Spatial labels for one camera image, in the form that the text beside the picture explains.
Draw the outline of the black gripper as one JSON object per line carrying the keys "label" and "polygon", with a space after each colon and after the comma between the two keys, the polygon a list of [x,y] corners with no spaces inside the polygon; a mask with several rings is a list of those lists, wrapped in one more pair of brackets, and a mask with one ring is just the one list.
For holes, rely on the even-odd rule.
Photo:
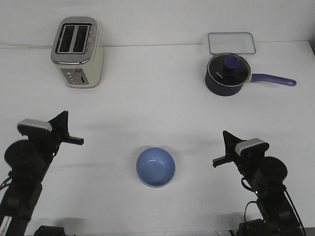
{"label": "black gripper", "polygon": [[68,111],[62,111],[56,117],[48,121],[52,131],[35,131],[28,135],[29,141],[33,142],[45,162],[52,162],[57,155],[61,143],[83,145],[84,139],[74,137],[68,131]]}
{"label": "black gripper", "polygon": [[228,131],[222,132],[225,145],[225,155],[213,160],[213,167],[233,162],[243,177],[250,177],[258,167],[258,162],[264,157],[268,145],[256,145],[247,147],[241,154],[235,151],[236,145],[244,140],[234,136]]}

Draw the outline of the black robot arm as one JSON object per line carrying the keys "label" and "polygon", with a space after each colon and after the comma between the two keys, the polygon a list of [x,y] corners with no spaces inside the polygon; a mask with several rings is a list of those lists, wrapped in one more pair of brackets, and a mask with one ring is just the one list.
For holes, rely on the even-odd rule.
{"label": "black robot arm", "polygon": [[11,170],[0,185],[5,190],[0,203],[2,236],[25,234],[42,191],[42,181],[61,143],[84,143],[82,138],[70,136],[68,111],[49,121],[26,118],[17,124],[17,130],[26,139],[11,144],[4,154]]}
{"label": "black robot arm", "polygon": [[261,139],[242,140],[223,131],[225,155],[213,167],[233,162],[242,175],[242,186],[253,192],[261,218],[244,219],[234,236],[304,236],[305,228],[283,181],[286,165],[266,156],[269,144]]}

